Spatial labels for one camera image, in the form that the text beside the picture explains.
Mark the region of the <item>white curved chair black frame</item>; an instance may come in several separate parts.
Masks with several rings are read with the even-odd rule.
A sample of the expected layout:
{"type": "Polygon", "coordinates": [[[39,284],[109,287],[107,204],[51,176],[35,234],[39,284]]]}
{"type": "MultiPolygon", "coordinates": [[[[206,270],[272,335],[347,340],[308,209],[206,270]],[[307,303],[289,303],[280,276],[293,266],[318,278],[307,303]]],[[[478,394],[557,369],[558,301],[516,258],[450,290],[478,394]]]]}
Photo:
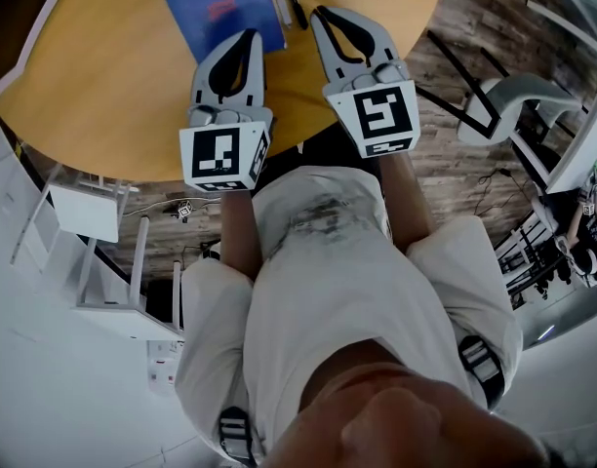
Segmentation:
{"type": "Polygon", "coordinates": [[[451,63],[469,88],[463,108],[458,108],[429,91],[416,87],[423,98],[458,120],[458,140],[470,146],[490,146],[511,138],[525,105],[549,129],[568,111],[579,111],[581,102],[559,86],[532,73],[475,79],[446,44],[431,30],[427,37],[451,63]]]}

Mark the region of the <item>person's neck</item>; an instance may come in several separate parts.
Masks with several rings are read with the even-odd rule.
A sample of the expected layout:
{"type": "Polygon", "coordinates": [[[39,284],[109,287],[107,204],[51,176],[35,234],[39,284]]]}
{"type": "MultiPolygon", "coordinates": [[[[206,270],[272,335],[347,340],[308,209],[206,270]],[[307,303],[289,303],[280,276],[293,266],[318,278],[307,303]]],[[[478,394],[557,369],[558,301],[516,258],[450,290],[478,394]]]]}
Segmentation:
{"type": "Polygon", "coordinates": [[[302,390],[298,410],[309,407],[323,391],[329,393],[360,383],[390,379],[414,386],[439,383],[409,369],[383,345],[367,339],[344,346],[316,368],[302,390]]]}

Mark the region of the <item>white square stool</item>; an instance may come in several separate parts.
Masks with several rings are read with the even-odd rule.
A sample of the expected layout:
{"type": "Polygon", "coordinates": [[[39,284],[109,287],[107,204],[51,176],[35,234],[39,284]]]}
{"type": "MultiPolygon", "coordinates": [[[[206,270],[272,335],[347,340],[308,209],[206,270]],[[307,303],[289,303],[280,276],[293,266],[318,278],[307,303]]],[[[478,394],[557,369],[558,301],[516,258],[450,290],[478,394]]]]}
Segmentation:
{"type": "Polygon", "coordinates": [[[121,180],[105,183],[100,177],[50,183],[48,191],[62,231],[117,243],[129,196],[139,189],[121,180]]]}

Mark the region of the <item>black metal stand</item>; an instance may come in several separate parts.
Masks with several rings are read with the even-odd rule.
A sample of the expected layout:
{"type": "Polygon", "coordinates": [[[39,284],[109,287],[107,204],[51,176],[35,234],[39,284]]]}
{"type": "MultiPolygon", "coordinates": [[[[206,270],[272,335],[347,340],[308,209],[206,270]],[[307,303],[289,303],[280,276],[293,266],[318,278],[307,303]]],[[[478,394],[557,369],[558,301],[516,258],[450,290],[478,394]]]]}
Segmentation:
{"type": "Polygon", "coordinates": [[[547,300],[552,282],[572,283],[568,260],[558,250],[550,227],[530,212],[495,245],[513,309],[527,303],[523,296],[527,289],[547,300]]]}

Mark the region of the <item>white table with legs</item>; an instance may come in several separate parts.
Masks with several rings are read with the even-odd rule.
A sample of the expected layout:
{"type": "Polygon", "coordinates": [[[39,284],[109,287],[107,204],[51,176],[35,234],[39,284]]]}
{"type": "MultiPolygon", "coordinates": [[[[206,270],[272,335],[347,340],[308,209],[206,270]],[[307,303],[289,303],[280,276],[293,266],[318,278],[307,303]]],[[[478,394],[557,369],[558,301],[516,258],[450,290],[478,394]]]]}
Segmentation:
{"type": "Polygon", "coordinates": [[[141,295],[141,279],[145,259],[146,241],[150,220],[144,215],[139,222],[139,231],[134,253],[131,282],[126,303],[107,302],[91,303],[86,300],[91,267],[95,258],[97,240],[89,240],[83,256],[80,278],[77,288],[77,302],[74,310],[96,325],[115,332],[125,338],[149,340],[182,340],[180,323],[181,308],[181,264],[173,265],[173,282],[170,323],[164,323],[146,311],[146,299],[141,295]]]}

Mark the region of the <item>round wooden table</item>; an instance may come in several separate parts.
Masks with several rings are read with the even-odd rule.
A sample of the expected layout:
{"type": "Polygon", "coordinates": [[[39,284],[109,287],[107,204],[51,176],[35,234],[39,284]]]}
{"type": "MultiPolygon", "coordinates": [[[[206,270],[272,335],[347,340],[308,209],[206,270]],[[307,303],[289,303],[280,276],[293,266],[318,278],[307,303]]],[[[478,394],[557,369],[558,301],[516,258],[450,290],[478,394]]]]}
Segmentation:
{"type": "MultiPolygon", "coordinates": [[[[299,0],[348,8],[383,25],[405,57],[439,0],[299,0]]],[[[68,167],[133,181],[182,177],[195,60],[165,0],[59,0],[0,116],[68,167]]]]}

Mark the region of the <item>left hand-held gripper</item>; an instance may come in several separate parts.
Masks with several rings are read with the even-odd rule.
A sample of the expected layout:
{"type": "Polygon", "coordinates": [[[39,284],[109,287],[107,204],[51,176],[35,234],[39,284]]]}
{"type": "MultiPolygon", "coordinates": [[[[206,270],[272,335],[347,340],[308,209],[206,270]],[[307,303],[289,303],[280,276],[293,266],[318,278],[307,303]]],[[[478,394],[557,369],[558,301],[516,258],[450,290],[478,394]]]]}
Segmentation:
{"type": "Polygon", "coordinates": [[[262,107],[264,93],[263,43],[254,28],[226,38],[197,65],[191,88],[197,105],[189,127],[179,131],[185,184],[201,192],[256,187],[273,122],[262,107]]]}

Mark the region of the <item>person's white t-shirt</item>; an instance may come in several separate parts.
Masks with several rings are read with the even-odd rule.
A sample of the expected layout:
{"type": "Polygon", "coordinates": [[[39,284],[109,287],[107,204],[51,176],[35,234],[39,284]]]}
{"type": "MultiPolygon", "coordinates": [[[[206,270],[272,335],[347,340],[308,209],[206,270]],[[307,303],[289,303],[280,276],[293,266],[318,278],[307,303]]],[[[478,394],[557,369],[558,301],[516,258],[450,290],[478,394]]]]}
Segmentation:
{"type": "Polygon", "coordinates": [[[493,407],[523,346],[483,222],[460,216],[402,254],[377,179],[301,167],[254,200],[263,265],[255,281],[203,258],[182,274],[185,344],[176,390],[202,441],[221,450],[222,413],[248,415],[255,453],[299,410],[316,368],[373,339],[411,370],[493,407]]]}

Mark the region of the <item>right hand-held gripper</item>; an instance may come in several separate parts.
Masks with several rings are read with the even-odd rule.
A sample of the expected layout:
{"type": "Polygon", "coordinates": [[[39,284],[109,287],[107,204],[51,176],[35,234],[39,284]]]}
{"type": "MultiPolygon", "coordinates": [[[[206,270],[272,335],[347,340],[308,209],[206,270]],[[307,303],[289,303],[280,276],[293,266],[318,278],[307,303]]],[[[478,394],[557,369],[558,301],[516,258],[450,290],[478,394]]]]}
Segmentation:
{"type": "Polygon", "coordinates": [[[329,81],[323,96],[360,156],[367,159],[414,149],[420,137],[416,86],[407,64],[394,59],[387,30],[352,10],[322,5],[311,13],[310,25],[329,81]],[[344,52],[333,28],[360,58],[344,52]]]}

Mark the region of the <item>person's right forearm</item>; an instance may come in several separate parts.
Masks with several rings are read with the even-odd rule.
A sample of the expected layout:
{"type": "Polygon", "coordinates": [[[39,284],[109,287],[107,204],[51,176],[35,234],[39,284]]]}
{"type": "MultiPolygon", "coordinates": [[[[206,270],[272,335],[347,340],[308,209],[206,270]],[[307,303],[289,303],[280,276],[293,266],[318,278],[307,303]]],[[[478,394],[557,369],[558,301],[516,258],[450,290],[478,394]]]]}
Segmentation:
{"type": "Polygon", "coordinates": [[[380,156],[378,163],[392,241],[402,254],[406,254],[410,245],[436,230],[436,221],[408,154],[380,156]]]}

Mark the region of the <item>person's left forearm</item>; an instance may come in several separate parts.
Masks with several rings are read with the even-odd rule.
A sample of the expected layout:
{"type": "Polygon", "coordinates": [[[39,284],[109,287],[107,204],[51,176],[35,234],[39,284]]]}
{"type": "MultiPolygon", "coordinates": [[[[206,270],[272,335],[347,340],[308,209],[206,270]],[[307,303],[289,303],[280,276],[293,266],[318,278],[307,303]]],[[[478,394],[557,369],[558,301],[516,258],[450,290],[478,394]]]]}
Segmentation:
{"type": "Polygon", "coordinates": [[[255,281],[262,266],[262,253],[251,193],[224,193],[220,218],[221,262],[255,281]]]}

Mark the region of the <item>person's black trousers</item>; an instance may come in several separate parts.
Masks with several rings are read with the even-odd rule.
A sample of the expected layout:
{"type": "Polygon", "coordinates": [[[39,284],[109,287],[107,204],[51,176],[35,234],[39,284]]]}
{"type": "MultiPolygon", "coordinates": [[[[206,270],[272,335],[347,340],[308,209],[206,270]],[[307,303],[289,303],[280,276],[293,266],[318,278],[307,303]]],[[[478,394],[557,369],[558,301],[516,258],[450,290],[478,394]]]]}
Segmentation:
{"type": "Polygon", "coordinates": [[[362,170],[380,179],[378,160],[363,159],[340,123],[322,130],[302,144],[266,159],[262,176],[276,178],[300,166],[346,167],[362,170]]]}

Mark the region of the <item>white wall socket panel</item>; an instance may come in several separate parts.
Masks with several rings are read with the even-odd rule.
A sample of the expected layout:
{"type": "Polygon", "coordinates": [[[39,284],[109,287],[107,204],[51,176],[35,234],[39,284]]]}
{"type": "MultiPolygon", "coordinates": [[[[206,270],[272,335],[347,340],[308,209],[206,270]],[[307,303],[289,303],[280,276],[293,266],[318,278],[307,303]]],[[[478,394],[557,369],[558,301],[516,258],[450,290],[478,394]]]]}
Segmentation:
{"type": "Polygon", "coordinates": [[[182,343],[176,340],[149,340],[146,349],[150,390],[160,396],[174,394],[182,343]]]}

